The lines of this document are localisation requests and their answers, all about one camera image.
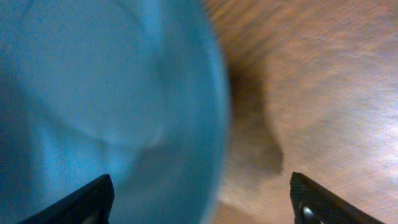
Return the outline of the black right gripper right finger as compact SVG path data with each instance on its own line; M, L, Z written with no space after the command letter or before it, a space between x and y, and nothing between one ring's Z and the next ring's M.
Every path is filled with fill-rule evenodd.
M299 172L290 178L290 200L295 224L383 224Z

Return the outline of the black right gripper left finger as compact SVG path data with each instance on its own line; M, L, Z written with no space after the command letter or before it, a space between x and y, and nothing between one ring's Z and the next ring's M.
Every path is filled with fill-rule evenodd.
M114 201L110 175L103 174L22 224L108 224Z

